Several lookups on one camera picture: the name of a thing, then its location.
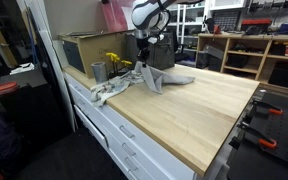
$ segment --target drawer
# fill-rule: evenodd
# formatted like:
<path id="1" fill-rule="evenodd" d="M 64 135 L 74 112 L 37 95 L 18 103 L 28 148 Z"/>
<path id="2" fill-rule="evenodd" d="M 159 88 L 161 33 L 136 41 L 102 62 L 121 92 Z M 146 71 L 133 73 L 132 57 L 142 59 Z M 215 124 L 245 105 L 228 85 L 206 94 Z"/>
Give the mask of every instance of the drawer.
<path id="1" fill-rule="evenodd" d="M 114 135 L 107 133 L 108 153 L 112 159 L 129 178 L 134 180 L 151 180 L 153 179 L 147 171 L 132 159 L 121 147 L 121 144 L 114 138 Z"/>
<path id="2" fill-rule="evenodd" d="M 195 179 L 194 171 L 169 153 L 161 145 L 148 137 L 145 133 L 135 127 L 123 116 L 117 113 L 111 107 L 105 105 L 97 108 L 106 119 L 102 119 L 103 125 L 108 131 L 112 131 L 114 136 L 121 141 L 120 143 L 129 142 L 133 151 L 139 150 L 138 161 L 149 172 L 153 178 L 160 179 L 157 175 L 161 171 L 164 177 L 169 179 Z"/>
<path id="3" fill-rule="evenodd" d="M 102 128 L 101 113 L 95 109 L 95 107 L 89 103 L 79 92 L 77 92 L 71 84 L 69 84 L 71 94 L 75 104 L 80 108 L 80 110 L 91 119 L 93 124 L 99 129 Z"/>
<path id="4" fill-rule="evenodd" d="M 72 78 L 69 74 L 65 73 L 66 75 L 66 80 L 70 85 L 72 85 L 72 88 L 75 89 L 77 92 L 82 94 L 87 101 L 91 102 L 91 91 L 88 90 L 85 86 L 83 86 L 81 83 L 79 83 L 77 80 Z"/>
<path id="5" fill-rule="evenodd" d="M 91 121 L 82 113 L 82 111 L 74 105 L 76 114 L 80 117 L 84 126 L 93 134 L 97 141 L 103 146 L 104 149 L 107 149 L 107 143 L 105 136 L 91 123 Z"/>
<path id="6" fill-rule="evenodd" d="M 146 169 L 152 177 L 158 177 L 160 180 L 172 179 L 171 175 L 163 170 L 163 168 L 158 163 L 154 162 L 154 160 L 152 160 L 149 155 L 143 152 L 139 146 L 123 136 L 118 127 L 116 127 L 107 119 L 102 120 L 102 122 L 104 129 L 106 129 L 115 137 L 124 153 L 126 153 L 131 159 L 140 162 L 141 166 Z M 146 143 L 146 146 L 147 148 L 150 148 L 150 144 Z"/>

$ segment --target metal cup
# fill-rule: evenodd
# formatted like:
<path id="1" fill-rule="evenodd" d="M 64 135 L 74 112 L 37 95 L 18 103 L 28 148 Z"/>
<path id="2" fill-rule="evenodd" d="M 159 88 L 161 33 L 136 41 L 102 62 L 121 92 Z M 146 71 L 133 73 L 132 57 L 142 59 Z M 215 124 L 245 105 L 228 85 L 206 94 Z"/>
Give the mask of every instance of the metal cup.
<path id="1" fill-rule="evenodd" d="M 96 84 L 103 83 L 107 81 L 107 72 L 105 62 L 96 62 L 91 64 Z"/>

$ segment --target cardboard box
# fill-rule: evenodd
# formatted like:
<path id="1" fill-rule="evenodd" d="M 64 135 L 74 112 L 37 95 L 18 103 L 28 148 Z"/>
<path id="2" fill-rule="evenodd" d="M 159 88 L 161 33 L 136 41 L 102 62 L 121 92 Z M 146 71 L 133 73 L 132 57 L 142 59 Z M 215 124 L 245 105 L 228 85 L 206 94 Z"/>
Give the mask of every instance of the cardboard box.
<path id="1" fill-rule="evenodd" d="M 63 41 L 76 43 L 85 73 L 80 72 L 87 78 L 93 78 L 94 74 L 91 67 L 92 63 L 105 62 L 108 72 L 113 70 L 110 58 L 105 55 L 107 52 L 117 54 L 121 60 L 126 58 L 125 33 L 126 32 L 116 32 L 76 37 L 62 35 L 60 38 Z"/>

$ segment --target gray cloth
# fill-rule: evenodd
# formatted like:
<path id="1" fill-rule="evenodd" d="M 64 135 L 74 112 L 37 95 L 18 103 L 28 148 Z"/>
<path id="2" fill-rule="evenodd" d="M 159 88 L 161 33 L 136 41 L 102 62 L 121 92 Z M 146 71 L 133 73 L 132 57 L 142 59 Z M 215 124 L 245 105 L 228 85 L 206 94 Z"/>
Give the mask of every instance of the gray cloth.
<path id="1" fill-rule="evenodd" d="M 159 94 L 163 93 L 162 84 L 188 84 L 195 80 L 195 77 L 168 74 L 148 65 L 143 67 L 140 61 L 136 63 L 134 70 L 141 73 L 148 87 Z"/>

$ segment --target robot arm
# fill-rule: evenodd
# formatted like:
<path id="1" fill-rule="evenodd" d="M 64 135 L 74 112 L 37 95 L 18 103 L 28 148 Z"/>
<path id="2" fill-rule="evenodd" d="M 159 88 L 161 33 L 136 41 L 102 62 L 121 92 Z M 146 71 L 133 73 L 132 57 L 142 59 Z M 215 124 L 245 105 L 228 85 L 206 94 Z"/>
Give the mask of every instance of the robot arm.
<path id="1" fill-rule="evenodd" d="M 170 13 L 166 8 L 171 4 L 192 4 L 204 0 L 135 0 L 133 3 L 132 21 L 135 29 L 137 46 L 140 49 L 138 58 L 144 63 L 149 57 L 148 39 L 150 28 L 158 27 L 164 30 L 170 20 Z"/>

